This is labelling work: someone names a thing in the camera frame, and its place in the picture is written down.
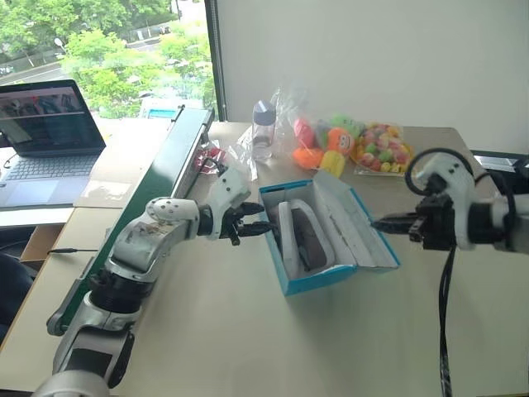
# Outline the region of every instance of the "plastic bottle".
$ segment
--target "plastic bottle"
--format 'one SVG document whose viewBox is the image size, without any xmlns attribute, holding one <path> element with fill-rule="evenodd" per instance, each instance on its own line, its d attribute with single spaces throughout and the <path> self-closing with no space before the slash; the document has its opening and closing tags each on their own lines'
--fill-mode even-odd
<svg viewBox="0 0 529 397">
<path fill-rule="evenodd" d="M 275 107 L 268 101 L 259 101 L 254 106 L 252 124 L 252 157 L 268 160 L 272 156 L 275 131 Z"/>
</svg>

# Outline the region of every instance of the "open box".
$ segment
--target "open box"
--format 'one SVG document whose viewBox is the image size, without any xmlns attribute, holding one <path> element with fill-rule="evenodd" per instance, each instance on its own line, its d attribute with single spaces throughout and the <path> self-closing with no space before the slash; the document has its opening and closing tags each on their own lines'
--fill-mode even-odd
<svg viewBox="0 0 529 397">
<path fill-rule="evenodd" d="M 33 270 L 39 271 L 48 251 L 53 248 L 55 241 L 63 230 L 64 224 L 60 225 L 40 225 L 31 234 L 30 240 L 20 257 L 20 262 L 30 266 Z"/>
<path fill-rule="evenodd" d="M 281 289 L 285 295 L 334 284 L 353 275 L 358 269 L 386 271 L 400 266 L 385 237 L 371 226 L 369 214 L 355 191 L 325 171 L 314 179 L 260 188 L 260 202 L 269 221 L 270 210 L 279 203 L 301 199 L 307 203 L 331 243 L 335 261 L 317 270 L 304 271 L 290 278 L 272 232 L 266 233 Z"/>
</svg>

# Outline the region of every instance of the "laptop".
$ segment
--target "laptop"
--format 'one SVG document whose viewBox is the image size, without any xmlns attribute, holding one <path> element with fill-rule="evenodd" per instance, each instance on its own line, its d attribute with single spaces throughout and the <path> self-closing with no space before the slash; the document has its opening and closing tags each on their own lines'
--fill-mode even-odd
<svg viewBox="0 0 529 397">
<path fill-rule="evenodd" d="M 105 148 L 73 80 L 0 87 L 0 132 L 17 152 L 2 168 L 0 208 L 72 205 Z"/>
</svg>

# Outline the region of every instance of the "laptop keyboard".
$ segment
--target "laptop keyboard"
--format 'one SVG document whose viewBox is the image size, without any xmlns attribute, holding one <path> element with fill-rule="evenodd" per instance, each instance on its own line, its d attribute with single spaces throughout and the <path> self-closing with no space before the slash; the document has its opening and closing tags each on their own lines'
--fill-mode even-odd
<svg viewBox="0 0 529 397">
<path fill-rule="evenodd" d="M 90 174 L 97 159 L 98 155 L 21 158 L 11 169 L 7 180 L 85 176 Z"/>
</svg>

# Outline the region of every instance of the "blue box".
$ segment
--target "blue box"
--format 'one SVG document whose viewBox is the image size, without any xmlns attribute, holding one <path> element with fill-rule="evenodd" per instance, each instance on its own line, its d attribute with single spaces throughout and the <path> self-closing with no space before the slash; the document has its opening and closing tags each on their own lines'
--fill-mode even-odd
<svg viewBox="0 0 529 397">
<path fill-rule="evenodd" d="M 318 172 L 314 179 L 265 186 L 259 191 L 260 202 L 266 209 L 260 215 L 264 221 L 269 221 L 269 210 L 282 201 L 302 199 L 309 204 L 336 255 L 333 265 L 312 270 L 301 278 L 289 279 L 274 234 L 266 233 L 266 241 L 285 295 L 337 283 L 359 269 L 386 271 L 400 266 L 384 235 L 370 226 L 371 218 L 360 197 L 348 184 L 327 172 Z"/>
</svg>

